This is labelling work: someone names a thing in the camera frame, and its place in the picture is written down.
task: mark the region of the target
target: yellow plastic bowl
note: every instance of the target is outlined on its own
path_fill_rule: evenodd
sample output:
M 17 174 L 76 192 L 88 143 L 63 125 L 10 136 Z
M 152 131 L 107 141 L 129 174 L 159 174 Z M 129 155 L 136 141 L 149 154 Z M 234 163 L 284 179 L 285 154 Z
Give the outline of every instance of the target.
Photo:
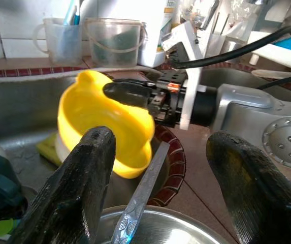
M 77 82 L 61 96 L 58 131 L 66 147 L 72 150 L 87 130 L 108 127 L 116 137 L 114 172 L 124 178 L 135 178 L 151 161 L 154 121 L 146 109 L 107 98 L 103 86 L 110 82 L 96 71 L 80 73 Z

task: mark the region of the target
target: white bottle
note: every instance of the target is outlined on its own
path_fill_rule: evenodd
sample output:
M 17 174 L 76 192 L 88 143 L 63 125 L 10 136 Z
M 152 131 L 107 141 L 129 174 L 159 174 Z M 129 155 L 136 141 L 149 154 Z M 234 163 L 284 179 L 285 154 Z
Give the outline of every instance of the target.
M 99 18 L 133 19 L 145 23 L 147 37 L 139 49 L 138 64 L 156 67 L 165 62 L 161 38 L 171 30 L 178 0 L 102 0 Z

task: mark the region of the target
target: yellow sponge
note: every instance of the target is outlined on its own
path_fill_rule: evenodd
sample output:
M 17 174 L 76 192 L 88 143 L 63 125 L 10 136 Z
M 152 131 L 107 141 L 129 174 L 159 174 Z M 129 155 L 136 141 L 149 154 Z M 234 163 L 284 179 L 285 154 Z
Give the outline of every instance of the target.
M 46 159 L 48 159 L 50 162 L 55 164 L 56 166 L 61 166 L 62 162 L 59 160 L 56 149 L 55 149 L 55 139 L 56 139 L 56 133 L 50 135 L 45 140 L 37 144 L 37 150 Z

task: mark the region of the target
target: black cable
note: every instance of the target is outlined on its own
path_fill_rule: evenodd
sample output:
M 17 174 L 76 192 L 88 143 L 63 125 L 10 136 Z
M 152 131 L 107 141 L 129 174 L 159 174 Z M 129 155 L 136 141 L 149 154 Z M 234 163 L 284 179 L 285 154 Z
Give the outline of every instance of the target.
M 220 62 L 224 62 L 227 60 L 231 60 L 237 57 L 240 57 L 244 54 L 250 53 L 252 51 L 255 51 L 256 49 L 259 49 L 267 44 L 273 43 L 277 41 L 279 38 L 283 37 L 286 34 L 291 34 L 291 26 L 286 26 L 282 29 L 279 29 L 278 31 L 261 38 L 258 41 L 255 41 L 253 43 L 250 43 L 244 47 L 241 47 L 239 49 L 233 50 L 231 52 L 226 52 L 214 57 L 199 59 L 199 60 L 193 60 L 188 62 L 178 62 L 174 63 L 172 62 L 172 67 L 175 69 L 189 69 L 189 68 L 197 68 L 197 67 L 203 67 L 208 65 L 217 64 Z
M 290 83 L 290 82 L 291 82 L 291 77 L 288 77 L 288 78 L 269 82 L 265 85 L 261 85 L 261 86 L 257 87 L 256 89 L 262 90 L 262 89 L 270 88 L 270 87 L 275 86 L 275 85 L 283 85 L 283 84 Z

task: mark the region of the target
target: clear plastic container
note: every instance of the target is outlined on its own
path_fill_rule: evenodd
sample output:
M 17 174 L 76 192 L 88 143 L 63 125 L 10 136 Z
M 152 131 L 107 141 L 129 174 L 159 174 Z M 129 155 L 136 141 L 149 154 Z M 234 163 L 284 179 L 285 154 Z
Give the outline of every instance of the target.
M 91 58 L 101 67 L 134 67 L 137 64 L 143 23 L 137 20 L 87 18 Z
M 38 25 L 33 34 L 35 46 L 49 55 L 54 64 L 78 65 L 82 63 L 82 26 L 63 25 L 64 19 L 47 18 Z M 41 29 L 45 29 L 47 50 L 40 48 L 37 36 Z

